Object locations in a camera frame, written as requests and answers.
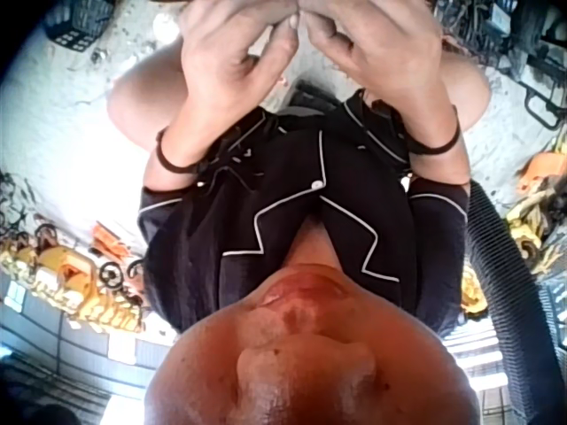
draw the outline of black bracelet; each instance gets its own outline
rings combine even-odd
[[[190,166],[175,166],[167,160],[161,150],[161,140],[163,135],[166,133],[167,128],[161,130],[156,137],[158,145],[156,146],[156,155],[158,156],[158,161],[168,172],[174,174],[201,174],[208,167],[208,161],[206,159],[200,160],[196,164],[191,164]]]
[[[457,115],[457,109],[453,106],[454,114]],[[408,147],[408,151],[415,154],[415,155],[440,155],[442,153],[448,152],[459,142],[461,139],[461,126],[459,125],[459,117],[457,116],[457,128],[454,131],[453,138],[443,146],[439,146],[438,148],[431,148],[429,146],[424,145],[421,142],[418,142],[414,137],[411,136],[410,133],[406,130],[405,126],[403,126],[403,121],[400,118],[400,123],[402,123],[403,127],[403,135],[406,141],[406,145]]]

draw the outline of button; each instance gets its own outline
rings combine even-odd
[[[313,183],[311,183],[311,189],[313,190],[318,190],[320,188],[322,188],[323,184],[320,180],[315,180]]]

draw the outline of black sleeve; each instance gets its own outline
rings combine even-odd
[[[150,243],[171,212],[192,190],[193,186],[168,192],[154,192],[147,188],[142,190],[138,227],[145,242]]]
[[[461,311],[461,282],[469,197],[460,186],[417,179],[408,198],[416,226],[420,294],[417,318],[440,335]]]

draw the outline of black shirt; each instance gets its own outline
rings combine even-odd
[[[199,183],[144,190],[145,290],[178,331],[237,302],[279,269],[307,216],[325,226],[343,271],[438,333],[460,312],[468,197],[400,184],[408,153],[391,111],[361,93],[321,117],[260,108],[211,149]]]

